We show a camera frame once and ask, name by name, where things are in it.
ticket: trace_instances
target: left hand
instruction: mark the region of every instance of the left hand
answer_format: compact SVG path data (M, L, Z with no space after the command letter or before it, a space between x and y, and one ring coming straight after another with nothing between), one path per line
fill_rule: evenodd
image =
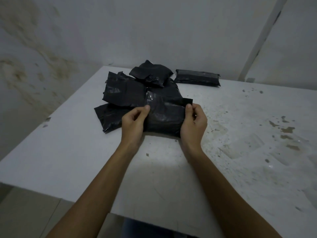
M150 106L137 107L122 117L122 136L120 146L135 155L140 146L143 123L149 114Z

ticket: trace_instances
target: white table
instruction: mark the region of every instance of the white table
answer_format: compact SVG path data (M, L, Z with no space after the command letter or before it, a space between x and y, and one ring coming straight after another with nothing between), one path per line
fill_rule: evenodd
M105 104L109 71L130 70L102 67L0 162L1 182L79 198L121 138L121 129L104 134L93 110ZM178 85L208 116L204 151L283 237L317 237L317 91L220 83ZM293 133L278 129L288 126ZM155 134L145 136L111 212L198 237L222 236L179 140Z

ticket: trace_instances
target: forearm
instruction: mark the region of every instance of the forearm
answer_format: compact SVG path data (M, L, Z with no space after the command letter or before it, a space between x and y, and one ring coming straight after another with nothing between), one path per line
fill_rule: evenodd
M119 145L84 193L47 237L96 237L133 155Z
M202 151L192 152L191 164L226 237L280 238Z

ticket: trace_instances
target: crumpled plastic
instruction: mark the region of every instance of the crumpled plastic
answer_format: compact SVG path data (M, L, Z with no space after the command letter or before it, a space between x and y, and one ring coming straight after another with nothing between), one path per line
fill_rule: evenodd
M149 115L144 121L144 132L155 132L180 137L180 128L185 119L186 104L192 104L188 98L164 97L146 92L145 104L150 105Z
M135 78L109 72L103 99L108 103L123 107L141 107L144 105L146 87Z
M219 74L176 69L175 83L220 86Z
M108 133L122 125L122 117L133 108L116 106L114 104L104 104L94 108L103 128L103 132Z
M144 83L164 87L164 82L173 75L173 72L161 64L153 64L149 60L146 60L140 66L134 67L129 75L143 81Z
M168 78L164 83L164 88L146 88L147 91L151 91L155 94L166 97L182 98L182 95L179 92L177 84L171 78Z

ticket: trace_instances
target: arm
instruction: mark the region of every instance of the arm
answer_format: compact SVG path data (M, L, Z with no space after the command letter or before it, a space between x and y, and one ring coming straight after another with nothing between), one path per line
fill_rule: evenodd
M139 148L149 110L148 105L135 108L122 117L122 137L117 150L47 238L97 237L126 169Z
M200 143L206 127L207 117L202 108L197 104L187 105L186 118L181 128L182 148L198 176L225 236L281 238L276 230L235 191L204 154Z

